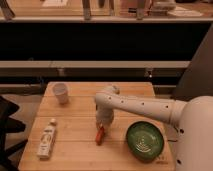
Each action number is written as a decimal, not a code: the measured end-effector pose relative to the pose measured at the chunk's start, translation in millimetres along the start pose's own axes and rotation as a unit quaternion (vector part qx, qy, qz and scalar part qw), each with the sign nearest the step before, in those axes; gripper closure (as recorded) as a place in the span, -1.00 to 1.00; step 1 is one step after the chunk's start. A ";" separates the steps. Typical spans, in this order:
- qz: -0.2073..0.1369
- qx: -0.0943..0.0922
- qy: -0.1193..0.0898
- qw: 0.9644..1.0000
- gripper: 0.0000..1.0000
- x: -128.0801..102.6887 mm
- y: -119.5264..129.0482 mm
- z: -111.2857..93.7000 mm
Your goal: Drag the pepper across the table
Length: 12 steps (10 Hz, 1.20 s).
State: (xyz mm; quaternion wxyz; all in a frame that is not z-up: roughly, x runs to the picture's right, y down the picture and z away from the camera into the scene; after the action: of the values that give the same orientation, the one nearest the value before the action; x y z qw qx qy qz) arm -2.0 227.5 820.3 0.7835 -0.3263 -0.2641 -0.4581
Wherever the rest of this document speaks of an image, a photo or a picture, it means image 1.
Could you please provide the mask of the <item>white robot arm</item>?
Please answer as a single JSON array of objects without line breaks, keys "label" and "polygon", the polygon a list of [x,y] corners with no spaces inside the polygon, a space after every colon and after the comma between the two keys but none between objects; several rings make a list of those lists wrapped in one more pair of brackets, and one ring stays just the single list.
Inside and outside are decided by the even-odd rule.
[{"label": "white robot arm", "polygon": [[213,96],[189,101],[123,96],[113,85],[95,93],[96,122],[109,125],[114,109],[178,127],[176,171],[213,171]]}]

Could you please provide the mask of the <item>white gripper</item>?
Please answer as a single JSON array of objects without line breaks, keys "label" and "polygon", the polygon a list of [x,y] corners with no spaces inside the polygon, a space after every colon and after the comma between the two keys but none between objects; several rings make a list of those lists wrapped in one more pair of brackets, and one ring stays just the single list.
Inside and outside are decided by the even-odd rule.
[{"label": "white gripper", "polygon": [[109,126],[114,120],[114,112],[109,108],[98,107],[96,110],[96,128],[100,129],[101,126],[104,128],[105,134],[109,132]]}]

